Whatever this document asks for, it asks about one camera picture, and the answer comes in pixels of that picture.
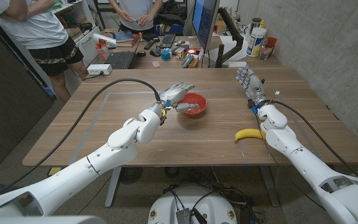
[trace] banana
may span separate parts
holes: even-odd
[[[262,132],[262,136],[264,137],[264,139],[266,139],[266,134]],[[259,138],[262,139],[262,137],[260,136],[260,131],[258,129],[252,129],[252,128],[247,128],[244,130],[241,130],[239,132],[236,133],[236,138],[234,139],[234,142],[237,142],[239,139],[242,138]]]

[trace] red bowl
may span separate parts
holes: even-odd
[[[207,102],[206,98],[203,95],[198,93],[186,93],[183,100],[179,101],[178,103],[190,103],[190,104],[198,104],[200,107],[188,110],[183,112],[183,114],[187,116],[196,116],[203,112],[206,108]]]

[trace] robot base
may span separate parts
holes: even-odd
[[[194,204],[202,196],[210,193],[212,190],[200,186],[189,186],[178,187],[173,189],[173,191],[178,195],[178,198],[181,200],[185,208],[189,208],[191,210]],[[177,200],[177,202],[179,210],[183,210],[179,200]],[[224,197],[222,197],[222,195],[216,192],[203,198],[197,204],[196,209],[204,217],[206,215],[207,223],[237,223],[237,218],[232,205]],[[178,223],[176,212],[177,206],[175,197],[171,192],[167,192],[157,199],[152,205],[149,213],[148,224]],[[191,222],[193,224],[199,223],[195,216],[191,216]]]

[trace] monitor stand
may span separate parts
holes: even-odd
[[[222,65],[223,62],[227,61],[229,58],[231,58],[233,55],[235,55],[241,50],[244,38],[237,31],[233,21],[231,20],[231,16],[227,13],[225,8],[220,7],[218,9],[218,13],[221,15],[225,25],[229,29],[229,32],[232,35],[232,39],[237,42],[236,46],[233,47],[230,51],[226,52],[226,54],[223,54],[224,44],[219,45],[218,58],[216,59],[215,68],[222,68],[227,67],[226,65]]]

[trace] person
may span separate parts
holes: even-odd
[[[83,54],[49,9],[55,0],[0,0],[0,25],[21,42],[49,76],[63,102],[71,97],[64,71],[69,64],[81,79],[88,75]]]
[[[158,10],[162,7],[162,0],[109,0],[110,5],[119,15],[121,25],[119,30],[129,30],[133,34],[153,32],[153,21]]]

